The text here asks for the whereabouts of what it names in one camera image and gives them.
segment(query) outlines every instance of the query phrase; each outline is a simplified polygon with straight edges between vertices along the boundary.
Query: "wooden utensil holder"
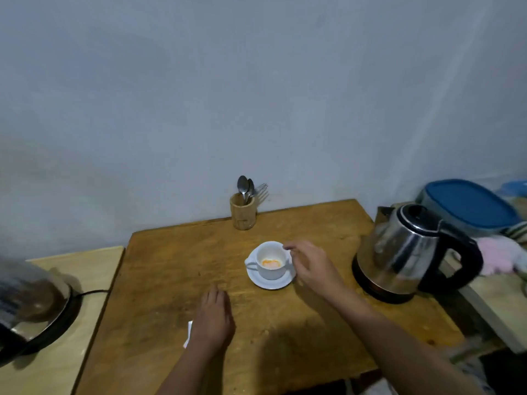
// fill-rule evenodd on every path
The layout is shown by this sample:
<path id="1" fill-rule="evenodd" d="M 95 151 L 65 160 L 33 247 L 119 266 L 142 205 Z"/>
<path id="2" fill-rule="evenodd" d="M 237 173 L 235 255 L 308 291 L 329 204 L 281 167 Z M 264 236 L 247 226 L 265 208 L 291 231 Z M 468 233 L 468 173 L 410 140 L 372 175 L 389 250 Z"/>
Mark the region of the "wooden utensil holder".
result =
<path id="1" fill-rule="evenodd" d="M 232 225 L 238 230 L 248 230 L 256 223 L 256 200 L 251 198 L 244 205 L 243 195 L 234 194 L 230 198 Z"/>

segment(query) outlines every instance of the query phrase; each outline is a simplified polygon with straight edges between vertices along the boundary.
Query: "stainless steel kettle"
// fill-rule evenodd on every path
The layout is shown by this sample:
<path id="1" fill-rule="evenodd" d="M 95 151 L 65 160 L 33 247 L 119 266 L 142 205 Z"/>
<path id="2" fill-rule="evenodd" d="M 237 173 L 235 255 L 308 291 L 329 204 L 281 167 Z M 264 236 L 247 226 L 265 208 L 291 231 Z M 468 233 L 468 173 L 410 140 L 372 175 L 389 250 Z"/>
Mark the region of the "stainless steel kettle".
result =
<path id="1" fill-rule="evenodd" d="M 0 261 L 0 366 L 55 341 L 81 303 L 61 277 L 30 262 Z"/>
<path id="2" fill-rule="evenodd" d="M 461 256 L 461 268 L 446 278 L 438 270 L 445 252 Z M 483 257 L 476 241 L 422 205 L 392 209 L 359 246 L 352 263 L 355 279 L 373 297 L 403 303 L 415 293 L 457 290 L 481 271 Z"/>

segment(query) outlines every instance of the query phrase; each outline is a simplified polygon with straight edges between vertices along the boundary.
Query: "black cord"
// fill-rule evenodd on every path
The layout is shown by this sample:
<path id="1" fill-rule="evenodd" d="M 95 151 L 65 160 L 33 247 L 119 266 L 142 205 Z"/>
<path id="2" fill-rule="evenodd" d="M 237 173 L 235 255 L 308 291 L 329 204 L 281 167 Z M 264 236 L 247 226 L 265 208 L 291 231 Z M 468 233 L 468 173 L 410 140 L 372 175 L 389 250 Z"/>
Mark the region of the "black cord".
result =
<path id="1" fill-rule="evenodd" d="M 82 292 L 80 294 L 77 294 L 76 297 L 83 297 L 84 295 L 96 294 L 99 292 L 106 292 L 107 294 L 109 294 L 110 290 L 92 290 L 92 291 Z"/>

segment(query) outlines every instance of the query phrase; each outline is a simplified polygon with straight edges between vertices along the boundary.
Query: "forearm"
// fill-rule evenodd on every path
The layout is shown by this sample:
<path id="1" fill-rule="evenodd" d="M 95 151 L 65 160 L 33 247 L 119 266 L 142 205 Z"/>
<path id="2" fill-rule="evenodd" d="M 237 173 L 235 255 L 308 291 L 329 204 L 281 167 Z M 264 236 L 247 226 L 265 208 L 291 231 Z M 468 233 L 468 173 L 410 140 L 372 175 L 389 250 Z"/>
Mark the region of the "forearm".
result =
<path id="1" fill-rule="evenodd" d="M 434 349 L 376 312 L 352 290 L 342 290 L 329 301 L 400 395 L 481 394 L 475 384 Z"/>
<path id="2" fill-rule="evenodd" d="M 207 349 L 189 343 L 156 395 L 197 394 L 211 358 Z"/>

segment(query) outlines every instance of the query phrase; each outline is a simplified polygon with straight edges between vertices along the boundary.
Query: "metal spoon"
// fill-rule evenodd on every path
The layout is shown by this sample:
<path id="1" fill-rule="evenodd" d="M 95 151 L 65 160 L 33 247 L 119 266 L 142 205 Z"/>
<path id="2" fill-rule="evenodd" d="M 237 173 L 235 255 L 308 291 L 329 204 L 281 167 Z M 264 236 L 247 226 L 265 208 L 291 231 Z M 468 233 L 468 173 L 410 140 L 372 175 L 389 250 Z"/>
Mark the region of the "metal spoon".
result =
<path id="1" fill-rule="evenodd" d="M 251 201 L 251 197 L 254 196 L 253 179 L 249 179 L 248 182 L 249 182 L 249 190 L 247 191 L 247 200 L 245 201 L 245 205 L 249 204 L 249 202 Z"/>
<path id="2" fill-rule="evenodd" d="M 245 176 L 238 178 L 238 191 L 243 196 L 243 203 L 245 204 L 245 194 L 249 191 L 249 182 Z"/>

